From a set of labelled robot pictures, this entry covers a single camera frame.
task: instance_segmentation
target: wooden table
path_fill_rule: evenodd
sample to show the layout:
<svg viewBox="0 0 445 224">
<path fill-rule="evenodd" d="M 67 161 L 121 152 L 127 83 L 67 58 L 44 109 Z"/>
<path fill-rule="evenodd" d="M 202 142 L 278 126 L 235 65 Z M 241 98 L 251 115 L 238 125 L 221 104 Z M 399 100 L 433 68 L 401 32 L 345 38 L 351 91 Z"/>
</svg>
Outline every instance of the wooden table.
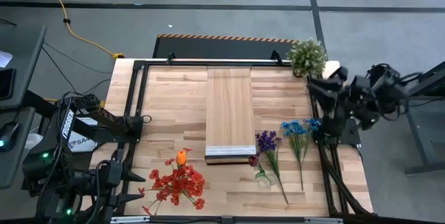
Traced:
<svg viewBox="0 0 445 224">
<path fill-rule="evenodd" d="M 115 115 L 124 113 L 133 61 L 116 60 L 105 106 Z M 132 115 L 140 84 L 141 75 L 138 76 Z M 255 131 L 279 131 L 284 120 L 312 117 L 305 80 L 293 77 L 289 67 L 253 67 L 251 76 Z M 285 203 L 278 185 L 267 187 L 255 180 L 257 171 L 249 165 L 206 165 L 206 85 L 206 67 L 149 68 L 142 115 L 151 115 L 153 121 L 144 125 L 133 163 L 133 171 L 146 177 L 147 181 L 130 183 L 129 192 L 138 193 L 139 187 L 151 188 L 152 180 L 148 179 L 148 175 L 154 168 L 159 169 L 161 175 L 169 175 L 171 167 L 165 166 L 164 162 L 175 157 L 178 150 L 188 147 L 193 149 L 189 153 L 189 163 L 206 180 L 202 196 L 206 201 L 204 209 L 195 210 L 187 199 L 181 198 L 178 207 L 170 200 L 163 202 L 158 215 L 328 216 L 320 158 L 313 143 L 302 168 L 304 191 L 301 190 L 298 165 L 289 142 L 285 140 L 280 147 L 282 182 L 290 205 Z M 102 159 L 109 159 L 115 148 L 115 143 L 101 146 L 93 154 L 91 166 Z M 338 153 L 344 182 L 364 208 L 372 211 L 357 150 L 340 145 Z M 332 190 L 337 209 L 340 209 L 336 186 Z M 156 199 L 155 193 L 146 193 L 143 199 L 127 203 L 125 214 L 145 214 L 142 206 L 148 206 Z"/>
</svg>

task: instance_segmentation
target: wooden plank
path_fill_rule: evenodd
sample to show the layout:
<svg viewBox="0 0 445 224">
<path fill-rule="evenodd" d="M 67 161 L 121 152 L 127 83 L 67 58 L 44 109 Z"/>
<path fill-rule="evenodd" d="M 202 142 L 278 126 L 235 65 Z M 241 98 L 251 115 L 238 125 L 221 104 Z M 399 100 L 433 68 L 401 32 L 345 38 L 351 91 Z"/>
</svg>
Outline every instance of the wooden plank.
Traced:
<svg viewBox="0 0 445 224">
<path fill-rule="evenodd" d="M 206 159 L 247 162 L 256 153 L 250 68 L 209 68 L 207 74 Z M 234 154 L 247 158 L 234 161 Z"/>
<path fill-rule="evenodd" d="M 116 115 L 123 115 L 127 100 L 129 80 L 134 60 L 116 60 L 113 78 L 108 90 L 105 109 Z M 292 76 L 288 67 L 253 67 L 250 75 L 252 103 L 254 106 L 254 130 L 280 130 L 283 120 L 304 119 L 312 116 L 309 97 L 304 79 Z M 140 83 L 140 74 L 136 90 Z M 159 215 L 195 216 L 328 216 L 323 176 L 321 174 L 318 149 L 310 143 L 303 165 L 304 191 L 301 191 L 300 173 L 296 159 L 284 139 L 280 146 L 280 169 L 283 186 L 290 205 L 286 205 L 278 185 L 264 186 L 254 179 L 258 172 L 249 165 L 208 166 L 204 160 L 207 103 L 201 98 L 207 96 L 207 67 L 151 66 L 143 104 L 143 114 L 149 114 L 153 121 L 144 124 L 140 143 L 136 146 L 133 172 L 147 179 L 146 182 L 132 182 L 130 193 L 138 193 L 139 187 L 151 188 L 148 179 L 152 169 L 159 169 L 161 175 L 169 175 L 171 167 L 164 162 L 176 156 L 183 147 L 193 148 L 189 153 L 189 164 L 193 164 L 206 180 L 204 209 L 196 210 L 186 199 L 181 198 L 179 206 L 170 199 L 159 208 Z M 162 103 L 159 97 L 173 97 Z M 115 143 L 101 146 L 92 157 L 92 166 L 102 159 L 109 159 Z M 344 182 L 357 200 L 372 211 L 368 187 L 360 157 L 352 147 L 338 148 Z M 335 205 L 339 207 L 337 187 L 332 182 Z M 127 203 L 126 215 L 145 215 L 142 206 L 148 206 L 156 196 L 150 192 L 140 200 Z M 83 208 L 90 206 L 87 197 Z"/>
</svg>

